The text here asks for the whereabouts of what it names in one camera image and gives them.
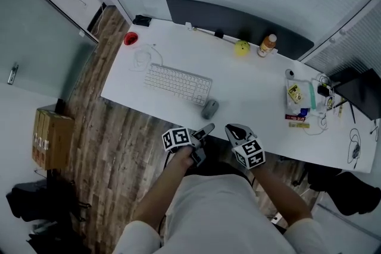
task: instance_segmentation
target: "gray mouse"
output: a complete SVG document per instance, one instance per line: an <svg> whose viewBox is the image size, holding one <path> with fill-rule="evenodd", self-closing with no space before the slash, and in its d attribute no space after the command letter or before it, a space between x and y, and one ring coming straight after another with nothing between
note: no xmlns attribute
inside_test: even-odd
<svg viewBox="0 0 381 254"><path fill-rule="evenodd" d="M219 104L216 100L209 100L205 105L204 109L201 111L201 116L206 120L210 120L212 116L216 113L218 106Z"/></svg>

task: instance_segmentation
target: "orange bottle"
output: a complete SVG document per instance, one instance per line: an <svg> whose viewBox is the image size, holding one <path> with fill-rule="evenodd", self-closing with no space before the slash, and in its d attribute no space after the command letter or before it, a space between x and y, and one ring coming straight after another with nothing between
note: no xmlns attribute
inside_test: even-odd
<svg viewBox="0 0 381 254"><path fill-rule="evenodd" d="M270 53L276 45L276 35L271 34L266 36L262 41L260 47L258 48L258 55L260 57L265 57L268 53Z"/></svg>

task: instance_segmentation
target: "white desk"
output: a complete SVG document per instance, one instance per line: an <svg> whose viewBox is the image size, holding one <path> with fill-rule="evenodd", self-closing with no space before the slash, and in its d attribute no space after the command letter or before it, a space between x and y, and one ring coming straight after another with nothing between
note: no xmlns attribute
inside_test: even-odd
<svg viewBox="0 0 381 254"><path fill-rule="evenodd" d="M260 58L255 50L236 58L232 44L171 21L152 20L149 27L133 25L130 31L136 32L139 40L132 46L121 45L102 91L104 98L193 130L212 122L216 129L211 134L226 140L226 124L243 124L260 137L268 152L351 171L355 161L347 163L349 131L357 128L361 156L355 171L370 172L376 135L369 132L374 123L354 108L354 124L348 103L343 105L341 118L333 111L327 113L329 129L321 135L308 136L301 128L288 127L285 70L289 68L296 78L306 80L315 78L318 71L278 54ZM220 107L212 120L201 118L201 106L143 87L145 72L129 69L133 67L134 48L144 44L156 44L165 66L213 80L209 97ZM152 62L160 63L155 52ZM307 132L321 131L316 117L306 122L311 124Z"/></svg>

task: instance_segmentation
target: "black and white marker cube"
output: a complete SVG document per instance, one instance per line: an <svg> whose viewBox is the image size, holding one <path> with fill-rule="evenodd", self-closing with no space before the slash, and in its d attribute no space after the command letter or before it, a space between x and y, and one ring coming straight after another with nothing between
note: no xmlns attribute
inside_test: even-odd
<svg viewBox="0 0 381 254"><path fill-rule="evenodd" d="M265 151L258 138L233 148L237 161L247 169L265 163Z"/></svg>
<svg viewBox="0 0 381 254"><path fill-rule="evenodd" d="M165 151L168 151L175 147L187 146L192 144L188 129L184 127L169 129L161 137L163 138L163 145Z"/></svg>

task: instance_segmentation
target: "shirt sleeve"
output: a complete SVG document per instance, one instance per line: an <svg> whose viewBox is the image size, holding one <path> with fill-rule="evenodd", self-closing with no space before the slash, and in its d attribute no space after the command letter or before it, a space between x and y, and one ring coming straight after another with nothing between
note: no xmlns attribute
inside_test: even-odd
<svg viewBox="0 0 381 254"><path fill-rule="evenodd" d="M159 234L145 222L132 221L124 228L113 254L152 254L159 248Z"/></svg>
<svg viewBox="0 0 381 254"><path fill-rule="evenodd" d="M320 224L311 218L302 219L292 224L283 236L297 253L329 253Z"/></svg>

